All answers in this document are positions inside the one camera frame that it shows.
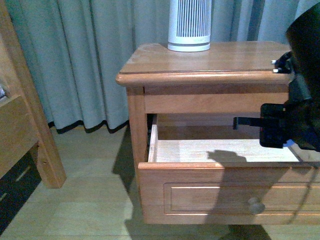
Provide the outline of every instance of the floor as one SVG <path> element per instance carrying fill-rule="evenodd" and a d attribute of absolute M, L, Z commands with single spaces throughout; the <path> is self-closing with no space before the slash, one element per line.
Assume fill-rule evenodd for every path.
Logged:
<path fill-rule="evenodd" d="M 67 180 L 40 183 L 0 240 L 320 240 L 320 226 L 144 224 L 127 127 L 52 134 Z"/>

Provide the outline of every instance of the drawer knob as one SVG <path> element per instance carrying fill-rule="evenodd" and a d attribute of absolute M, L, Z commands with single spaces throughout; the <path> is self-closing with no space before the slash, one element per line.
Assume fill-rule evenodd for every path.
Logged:
<path fill-rule="evenodd" d="M 261 214 L 266 209 L 266 206 L 260 202 L 259 198 L 252 197 L 249 199 L 248 203 L 250 204 L 249 210 L 253 215 Z"/>

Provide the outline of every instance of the nightstand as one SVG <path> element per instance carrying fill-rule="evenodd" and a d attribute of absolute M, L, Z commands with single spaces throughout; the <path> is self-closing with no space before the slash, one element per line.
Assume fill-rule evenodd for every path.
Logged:
<path fill-rule="evenodd" d="M 308 153 L 264 148 L 259 129 L 232 129 L 233 117 L 258 117 L 262 104 L 288 99 L 289 76 L 271 65 L 287 51 L 254 41 L 136 50 L 116 82 L 127 89 L 146 223 L 320 224 L 320 176 L 302 162 Z"/>

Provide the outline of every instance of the curtain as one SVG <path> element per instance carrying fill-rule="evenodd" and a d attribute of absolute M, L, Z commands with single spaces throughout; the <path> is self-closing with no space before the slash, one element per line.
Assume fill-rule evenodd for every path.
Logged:
<path fill-rule="evenodd" d="M 211 40 L 276 41 L 320 0 L 212 0 Z M 111 129 L 128 120 L 119 70 L 168 41 L 170 0 L 6 0 L 48 122 Z"/>

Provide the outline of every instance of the air purifier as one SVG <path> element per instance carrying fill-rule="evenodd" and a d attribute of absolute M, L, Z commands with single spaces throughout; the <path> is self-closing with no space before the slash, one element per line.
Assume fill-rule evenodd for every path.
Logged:
<path fill-rule="evenodd" d="M 171 0 L 168 49 L 198 52 L 210 48 L 211 0 Z"/>

